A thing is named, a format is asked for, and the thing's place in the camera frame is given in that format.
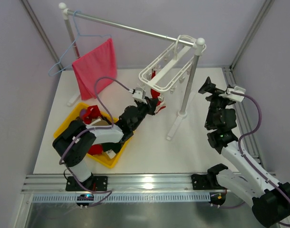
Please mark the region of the red snowflake christmas sock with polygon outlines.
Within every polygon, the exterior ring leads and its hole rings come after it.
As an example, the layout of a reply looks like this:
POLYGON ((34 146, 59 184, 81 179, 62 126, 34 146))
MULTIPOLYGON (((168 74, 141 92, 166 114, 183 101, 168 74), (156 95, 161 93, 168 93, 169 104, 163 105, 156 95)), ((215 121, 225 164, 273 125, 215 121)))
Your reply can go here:
POLYGON ((157 102, 157 105, 156 105, 156 109, 155 109, 155 113, 159 113, 162 109, 165 109, 166 108, 166 104, 164 102, 164 97, 161 95, 161 93, 151 89, 151 96, 152 98, 157 98, 158 99, 158 102, 157 102))

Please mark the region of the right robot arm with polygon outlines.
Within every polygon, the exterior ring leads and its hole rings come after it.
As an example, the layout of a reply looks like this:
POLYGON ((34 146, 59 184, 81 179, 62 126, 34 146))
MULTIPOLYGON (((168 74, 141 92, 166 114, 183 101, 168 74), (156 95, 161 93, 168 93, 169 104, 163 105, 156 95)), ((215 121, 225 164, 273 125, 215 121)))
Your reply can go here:
POLYGON ((252 210, 255 218, 266 228, 279 223, 290 216, 290 183, 281 183, 259 165, 252 156, 242 147, 245 135, 237 137, 233 133, 236 124, 236 112, 230 105, 242 102, 248 98, 255 104, 258 111, 258 123, 255 133, 262 121, 259 104, 251 96, 246 95, 246 90, 239 86, 228 86, 221 90, 211 82, 208 77, 198 91, 200 94, 210 93, 206 98, 210 105, 205 120, 205 128, 209 145, 220 155, 232 163, 240 172, 234 174, 227 166, 218 164, 207 171, 209 184, 223 187, 243 200, 252 210))

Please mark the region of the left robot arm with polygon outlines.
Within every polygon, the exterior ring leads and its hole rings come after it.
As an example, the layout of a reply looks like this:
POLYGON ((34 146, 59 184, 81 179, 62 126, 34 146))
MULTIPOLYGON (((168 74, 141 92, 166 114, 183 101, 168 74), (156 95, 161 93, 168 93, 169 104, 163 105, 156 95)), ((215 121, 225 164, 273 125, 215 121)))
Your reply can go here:
POLYGON ((128 106, 119 119, 109 126, 91 126, 82 120, 73 120, 53 141, 52 146, 76 181, 84 187, 93 174, 88 169, 84 157, 91 146, 104 143, 125 143, 147 115, 155 115, 157 98, 145 97, 144 102, 135 101, 136 106, 128 106))

